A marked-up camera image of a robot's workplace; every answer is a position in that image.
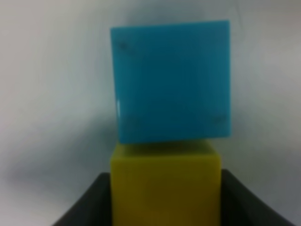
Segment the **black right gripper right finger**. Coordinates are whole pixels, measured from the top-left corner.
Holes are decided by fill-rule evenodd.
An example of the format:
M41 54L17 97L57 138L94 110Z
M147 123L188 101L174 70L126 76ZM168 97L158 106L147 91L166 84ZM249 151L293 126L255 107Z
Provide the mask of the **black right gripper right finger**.
M229 170L222 170L222 226L292 226L248 190Z

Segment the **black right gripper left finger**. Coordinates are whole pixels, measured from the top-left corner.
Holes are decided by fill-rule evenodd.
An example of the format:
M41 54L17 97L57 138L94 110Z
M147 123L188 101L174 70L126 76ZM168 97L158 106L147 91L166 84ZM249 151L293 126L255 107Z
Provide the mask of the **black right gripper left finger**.
M101 173L55 226L111 226L110 174Z

